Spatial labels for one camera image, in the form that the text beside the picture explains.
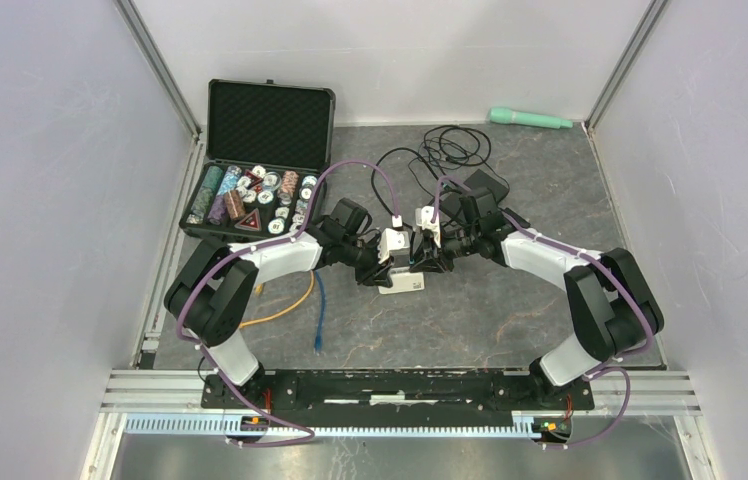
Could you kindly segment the white network switch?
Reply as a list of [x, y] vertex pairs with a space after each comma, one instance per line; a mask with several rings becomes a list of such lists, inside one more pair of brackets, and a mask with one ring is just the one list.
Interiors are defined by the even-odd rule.
[[413, 273], [408, 269], [399, 268], [391, 270], [388, 273], [388, 279], [391, 281], [390, 286], [378, 287], [381, 295], [416, 292], [425, 288], [423, 272]]

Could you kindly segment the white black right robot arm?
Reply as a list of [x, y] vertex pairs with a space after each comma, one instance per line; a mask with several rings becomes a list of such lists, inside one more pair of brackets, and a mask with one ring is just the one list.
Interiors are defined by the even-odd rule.
[[492, 193], [475, 189], [458, 197], [457, 228], [442, 229], [440, 201], [417, 209], [422, 235], [411, 267], [450, 272], [457, 258], [479, 255], [529, 273], [566, 295], [572, 334], [529, 367], [527, 392], [541, 408], [552, 408], [577, 379], [593, 378], [611, 361], [653, 345], [664, 316], [633, 254], [623, 248], [598, 252], [548, 237]]

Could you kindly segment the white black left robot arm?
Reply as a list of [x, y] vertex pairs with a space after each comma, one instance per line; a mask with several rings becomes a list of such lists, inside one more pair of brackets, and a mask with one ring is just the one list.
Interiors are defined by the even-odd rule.
[[400, 217], [369, 241], [362, 226], [367, 211], [343, 199], [310, 226], [260, 242], [229, 245], [202, 241], [164, 297], [177, 320], [178, 337], [193, 343], [226, 383], [240, 407], [256, 405], [264, 394], [260, 363], [240, 331], [254, 287], [286, 275], [313, 272], [336, 263], [351, 267], [357, 283], [389, 287], [397, 251], [407, 247]]

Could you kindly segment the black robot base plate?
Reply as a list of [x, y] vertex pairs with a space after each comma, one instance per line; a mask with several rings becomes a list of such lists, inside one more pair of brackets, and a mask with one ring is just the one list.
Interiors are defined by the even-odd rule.
[[240, 389], [269, 413], [310, 427], [498, 427], [514, 412], [562, 416], [595, 402], [582, 380], [543, 386], [526, 370], [278, 369]]

